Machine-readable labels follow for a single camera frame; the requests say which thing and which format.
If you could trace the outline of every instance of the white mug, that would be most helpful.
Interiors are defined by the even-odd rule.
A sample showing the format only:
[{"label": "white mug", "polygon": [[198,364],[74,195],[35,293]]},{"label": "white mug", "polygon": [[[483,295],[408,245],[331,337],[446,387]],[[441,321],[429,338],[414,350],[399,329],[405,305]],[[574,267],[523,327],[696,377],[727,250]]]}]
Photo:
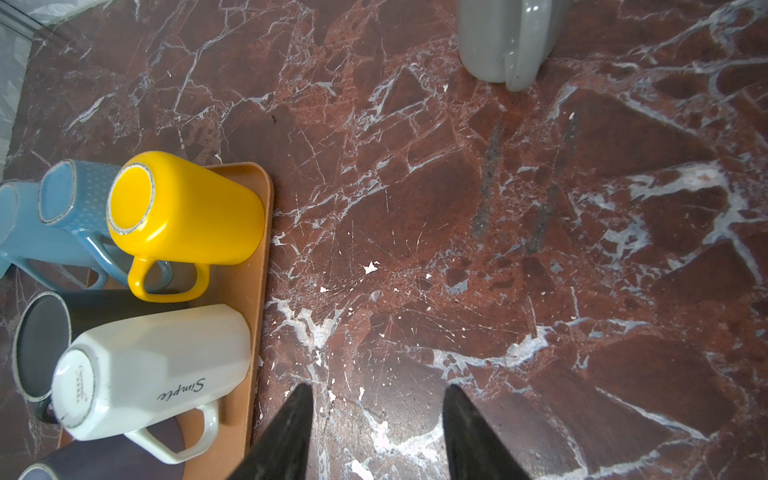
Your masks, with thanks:
[{"label": "white mug", "polygon": [[458,55],[476,78],[533,85],[554,48],[572,0],[458,0]]},{"label": "white mug", "polygon": [[[77,440],[124,434],[161,462],[205,453],[219,431],[218,399],[243,381],[250,330],[226,305],[136,316],[82,333],[56,364],[51,397]],[[172,452],[149,425],[191,409],[204,414],[196,445]]]}]

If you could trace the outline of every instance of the orange plastic tray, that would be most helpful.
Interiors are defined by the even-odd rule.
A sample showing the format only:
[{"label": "orange plastic tray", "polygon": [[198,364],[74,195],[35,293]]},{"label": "orange plastic tray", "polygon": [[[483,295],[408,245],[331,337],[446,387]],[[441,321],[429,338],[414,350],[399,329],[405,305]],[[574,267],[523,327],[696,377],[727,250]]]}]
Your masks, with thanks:
[{"label": "orange plastic tray", "polygon": [[[245,317],[251,331],[253,361],[245,380],[221,401],[219,435],[210,449],[184,465],[182,480],[217,480],[226,478],[243,460],[250,447],[251,422],[256,392],[257,357],[260,351],[261,322],[264,307],[266,269],[270,249],[272,226],[273,186],[269,174],[253,163],[214,165],[206,167],[217,174],[250,188],[264,204],[266,228],[261,243],[248,260],[233,266],[212,266],[210,286],[192,306],[226,303]],[[171,287],[185,290],[194,281],[194,268],[179,271],[174,264]],[[110,279],[108,287],[123,288]],[[199,410],[185,412],[176,417],[184,436],[184,445],[194,445],[203,432],[203,414]],[[72,442],[62,429],[59,446]]]}]

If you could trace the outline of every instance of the yellow mug handle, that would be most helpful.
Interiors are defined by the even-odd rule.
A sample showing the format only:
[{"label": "yellow mug handle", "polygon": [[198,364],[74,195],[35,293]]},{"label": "yellow mug handle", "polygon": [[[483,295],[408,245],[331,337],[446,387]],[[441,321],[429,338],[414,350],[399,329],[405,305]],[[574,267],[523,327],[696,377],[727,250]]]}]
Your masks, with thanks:
[{"label": "yellow mug handle", "polygon": [[128,272],[128,286],[131,288],[131,292],[133,292],[137,298],[144,300],[145,302],[188,302],[198,298],[208,288],[208,283],[210,282],[210,265],[206,263],[195,263],[194,266],[197,269],[197,280],[195,280],[192,288],[186,292],[168,293],[164,295],[147,293],[147,290],[144,288],[144,279],[155,262],[157,262],[157,260],[151,258],[134,257],[134,262],[131,264],[131,271]]}]

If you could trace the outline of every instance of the mug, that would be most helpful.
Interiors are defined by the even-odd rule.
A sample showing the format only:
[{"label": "mug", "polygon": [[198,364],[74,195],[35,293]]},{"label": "mug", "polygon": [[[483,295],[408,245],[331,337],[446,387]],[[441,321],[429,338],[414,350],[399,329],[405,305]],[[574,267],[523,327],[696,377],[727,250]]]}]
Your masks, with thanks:
[{"label": "mug", "polygon": [[565,24],[572,0],[458,0],[458,56],[476,78],[533,85]]},{"label": "mug", "polygon": [[[208,288],[210,265],[250,257],[264,233],[264,206],[251,190],[182,158],[159,151],[133,157],[114,179],[107,202],[112,240],[134,256],[128,286],[149,302],[183,302]],[[144,278],[157,260],[194,263],[187,292],[147,293]]]},{"label": "mug", "polygon": [[102,288],[107,282],[107,273],[80,242],[69,233],[40,221],[39,189],[40,185],[35,182],[16,181],[0,187],[0,273],[5,274],[13,263],[45,288],[56,290],[59,287],[43,277],[29,260],[88,266],[98,273],[96,283],[88,288]]},{"label": "mug", "polygon": [[[150,427],[175,450],[184,448],[176,419]],[[166,465],[124,436],[72,442],[27,467],[18,480],[181,480],[184,464]]]},{"label": "mug", "polygon": [[[74,235],[101,268],[127,286],[127,272],[104,246],[104,239],[111,242],[107,228],[107,196],[119,171],[120,167],[116,165],[61,161],[51,167],[40,180],[38,209],[43,224]],[[120,250],[118,252],[121,257],[127,257]],[[157,288],[162,289],[173,279],[174,272],[168,262],[157,264],[162,273]]]},{"label": "mug", "polygon": [[[123,434],[163,463],[205,453],[219,432],[219,399],[245,379],[250,329],[219,304],[105,323],[80,335],[56,364],[53,410],[77,440]],[[147,430],[203,412],[197,444],[175,453]]]},{"label": "mug", "polygon": [[185,308],[185,303],[150,303],[130,290],[82,290],[39,293],[27,305],[16,328],[12,369],[16,389],[36,403],[37,417],[58,423],[48,411],[56,362],[72,340],[95,326],[132,316]]}]

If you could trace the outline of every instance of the light blue mug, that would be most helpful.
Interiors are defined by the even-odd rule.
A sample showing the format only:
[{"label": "light blue mug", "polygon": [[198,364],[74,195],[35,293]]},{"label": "light blue mug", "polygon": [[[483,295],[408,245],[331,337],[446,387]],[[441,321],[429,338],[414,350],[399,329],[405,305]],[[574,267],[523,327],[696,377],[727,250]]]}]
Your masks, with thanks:
[{"label": "light blue mug", "polygon": [[[57,163],[40,181],[39,210],[43,224],[74,235],[101,268],[127,286],[128,273],[121,263],[130,267],[132,259],[112,243],[107,228],[107,198],[120,169],[80,160]],[[174,272],[168,262],[157,265],[162,274],[155,286],[159,290],[170,283]]]},{"label": "light blue mug", "polygon": [[61,287],[42,276],[29,260],[88,266],[98,273],[90,289],[102,288],[107,274],[80,242],[40,221],[39,190],[35,182],[8,182],[0,187],[0,275],[13,263],[46,288],[56,290]]}]

